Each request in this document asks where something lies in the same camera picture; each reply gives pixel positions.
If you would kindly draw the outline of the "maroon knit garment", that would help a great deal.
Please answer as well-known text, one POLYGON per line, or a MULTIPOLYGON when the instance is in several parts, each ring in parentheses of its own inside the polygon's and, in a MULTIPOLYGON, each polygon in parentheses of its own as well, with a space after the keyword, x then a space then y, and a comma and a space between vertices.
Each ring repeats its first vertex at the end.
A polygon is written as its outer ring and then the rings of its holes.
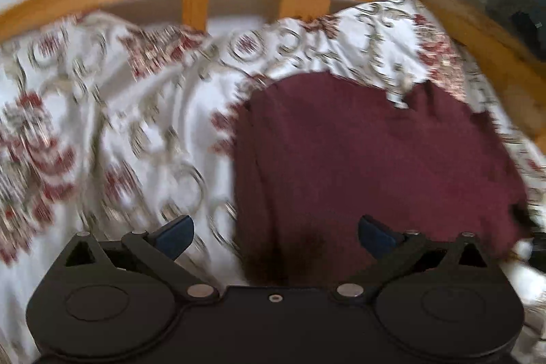
POLYGON ((363 270, 364 215, 438 241, 472 232, 497 258, 526 235, 524 182, 489 114, 430 82, 403 100, 311 73, 240 108, 235 238, 250 282, 329 286, 363 270))

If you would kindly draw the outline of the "white floral bedspread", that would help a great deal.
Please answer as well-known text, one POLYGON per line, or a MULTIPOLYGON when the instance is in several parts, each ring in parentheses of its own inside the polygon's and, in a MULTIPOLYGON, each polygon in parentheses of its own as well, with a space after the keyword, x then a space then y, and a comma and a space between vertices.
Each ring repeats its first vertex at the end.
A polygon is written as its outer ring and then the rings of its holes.
POLYGON ((233 237, 236 108, 270 81, 328 71, 403 94, 431 81, 488 112, 545 222, 545 158, 471 55, 416 0, 212 38, 101 12, 1 47, 1 359, 30 363, 34 289, 78 231, 115 238, 178 214, 196 224, 181 264, 217 286, 245 279, 233 237))

